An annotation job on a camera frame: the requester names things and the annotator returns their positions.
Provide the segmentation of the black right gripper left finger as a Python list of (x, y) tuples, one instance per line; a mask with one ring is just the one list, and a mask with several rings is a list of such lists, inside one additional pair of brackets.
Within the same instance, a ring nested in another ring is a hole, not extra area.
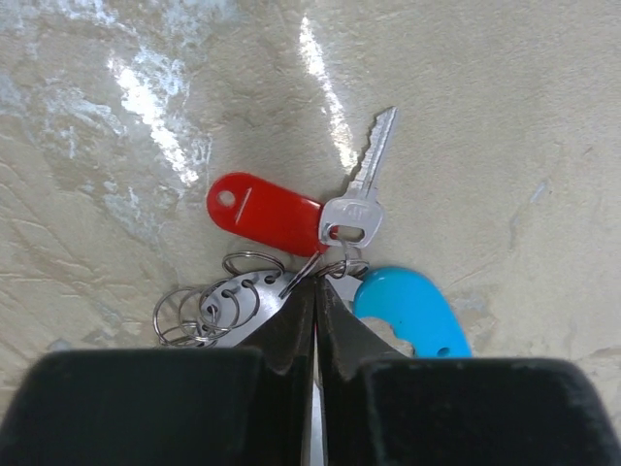
[(1, 425), (5, 465), (299, 465), (311, 403), (314, 281), (243, 342), (52, 352)]

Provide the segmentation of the silver key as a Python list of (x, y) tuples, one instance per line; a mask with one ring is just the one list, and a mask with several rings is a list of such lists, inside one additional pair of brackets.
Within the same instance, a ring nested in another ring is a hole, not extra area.
[(384, 160), (398, 109), (387, 108), (375, 117), (368, 137), (368, 147), (358, 164), (357, 171), (342, 196), (330, 199), (323, 207), (318, 225), (318, 240), (326, 246), (336, 246), (335, 236), (343, 227), (360, 231), (358, 240), (350, 243), (366, 248), (375, 237), (384, 217), (377, 202), (378, 174)]

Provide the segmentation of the red key tag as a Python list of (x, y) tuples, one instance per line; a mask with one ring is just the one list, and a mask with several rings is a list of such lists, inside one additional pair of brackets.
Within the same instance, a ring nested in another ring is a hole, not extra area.
[(310, 257), (328, 247), (319, 242), (319, 202), (244, 172), (217, 179), (206, 208), (220, 228), (265, 246)]

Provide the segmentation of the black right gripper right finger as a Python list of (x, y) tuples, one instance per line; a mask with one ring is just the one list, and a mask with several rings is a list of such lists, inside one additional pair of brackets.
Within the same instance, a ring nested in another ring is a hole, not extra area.
[(407, 358), (317, 283), (330, 465), (616, 465), (584, 373), (550, 358)]

